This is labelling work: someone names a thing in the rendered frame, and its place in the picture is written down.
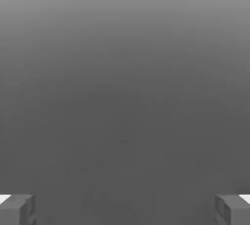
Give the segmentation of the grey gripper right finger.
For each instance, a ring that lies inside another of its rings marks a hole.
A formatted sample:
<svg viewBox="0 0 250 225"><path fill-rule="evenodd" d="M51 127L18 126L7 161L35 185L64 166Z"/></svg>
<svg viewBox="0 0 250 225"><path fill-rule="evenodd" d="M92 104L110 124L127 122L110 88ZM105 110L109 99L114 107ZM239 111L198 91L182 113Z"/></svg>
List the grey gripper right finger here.
<svg viewBox="0 0 250 225"><path fill-rule="evenodd" d="M214 225L250 225L250 194L216 195Z"/></svg>

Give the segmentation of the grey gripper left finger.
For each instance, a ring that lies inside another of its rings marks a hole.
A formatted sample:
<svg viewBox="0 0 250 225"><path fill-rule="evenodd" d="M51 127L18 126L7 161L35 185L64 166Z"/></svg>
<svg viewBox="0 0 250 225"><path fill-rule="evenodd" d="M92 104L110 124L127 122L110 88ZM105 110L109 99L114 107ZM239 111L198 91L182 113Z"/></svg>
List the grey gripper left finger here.
<svg viewBox="0 0 250 225"><path fill-rule="evenodd" d="M0 194L0 225L37 225L36 196Z"/></svg>

